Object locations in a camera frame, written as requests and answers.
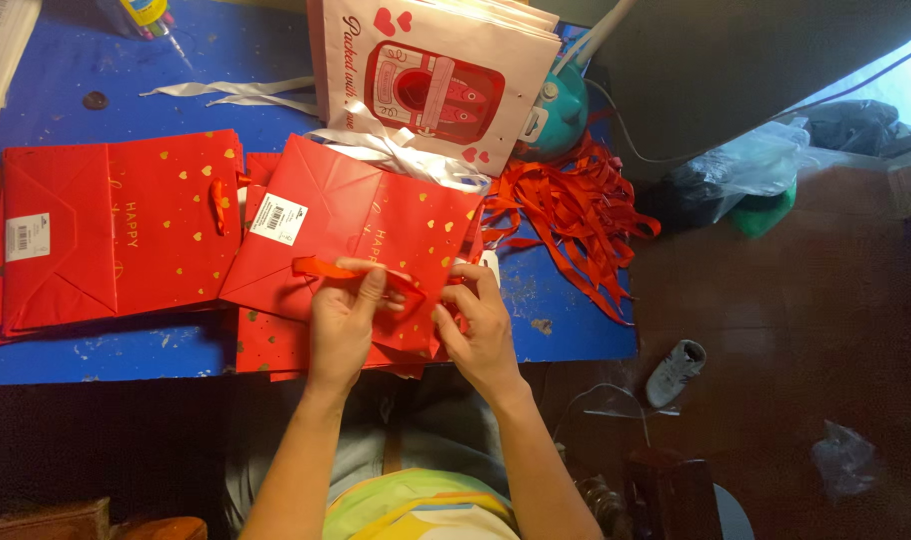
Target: red ribbon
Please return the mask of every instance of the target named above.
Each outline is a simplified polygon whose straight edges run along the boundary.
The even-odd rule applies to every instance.
[[[215,208],[215,227],[221,237],[225,237],[225,212],[222,209],[222,178],[216,178],[209,185],[209,200]]]
[[[252,184],[252,178],[246,176],[245,174],[235,171],[235,185],[239,188],[248,188]]]
[[[335,280],[352,280],[365,276],[367,272],[346,270],[335,264],[326,262],[314,256],[297,256],[292,260],[292,276],[316,276],[319,278],[332,278]],[[426,293],[417,288],[411,281],[395,272],[386,271],[386,284],[402,294],[411,293],[415,296],[426,298]]]
[[[561,170],[569,165],[569,170]],[[551,163],[510,159],[489,189],[492,196],[485,200],[486,210],[492,214],[482,220],[485,226],[508,215],[510,226],[486,228],[482,240],[516,248],[545,244],[570,283],[612,320],[627,324],[618,303],[630,294],[619,286],[617,277],[619,268],[629,266],[634,256],[627,240],[630,235],[651,239],[662,227],[654,218],[635,211],[632,184],[619,174],[620,168],[619,159],[593,141],[588,129],[569,153]],[[520,210],[540,240],[504,240],[519,230]],[[600,286],[616,299],[616,308],[599,291]]]

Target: teal lamp base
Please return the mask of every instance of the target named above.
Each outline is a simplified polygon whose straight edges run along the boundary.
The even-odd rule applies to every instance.
[[[537,134],[534,141],[520,137],[514,155],[525,162],[550,162],[576,146],[585,131],[589,97],[582,81],[582,68],[570,61],[558,76],[549,72],[536,106],[547,113],[537,120],[544,125],[536,125],[530,131]]]

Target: shoe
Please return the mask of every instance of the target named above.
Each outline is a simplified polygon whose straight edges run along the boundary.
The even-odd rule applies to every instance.
[[[645,384],[645,397],[655,409],[664,408],[676,399],[682,389],[705,365],[705,349],[689,339],[683,339],[659,362]]]

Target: stack of gift bags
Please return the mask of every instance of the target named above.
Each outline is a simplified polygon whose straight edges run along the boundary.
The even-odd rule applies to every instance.
[[[558,15],[514,0],[308,0],[319,118],[357,99],[409,146],[499,176],[561,45]]]
[[[483,252],[482,196],[402,176],[293,135],[282,153],[249,153],[242,247],[221,298],[238,311],[235,369],[273,380],[309,367],[307,322],[319,276],[306,258],[352,257],[410,276],[404,311],[377,313],[365,366],[419,377],[445,362],[431,315],[457,261]]]
[[[294,264],[350,257],[410,277],[404,310],[376,316],[366,367],[418,377],[445,362],[431,313],[450,267],[483,251],[482,196],[298,135],[281,153],[249,153],[247,170],[243,156],[229,129],[6,149],[0,345],[228,301],[240,306],[237,371],[296,377],[309,367],[311,302],[326,277]]]
[[[0,157],[0,345],[204,310],[242,239],[231,129]]]

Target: person's left hand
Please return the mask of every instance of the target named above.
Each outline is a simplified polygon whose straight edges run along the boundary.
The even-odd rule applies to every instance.
[[[386,266],[368,260],[340,257],[339,268],[368,271],[357,292],[323,286],[312,297],[311,363],[306,388],[345,398],[359,379],[372,346],[372,317],[377,310],[401,312],[405,297],[386,295]]]

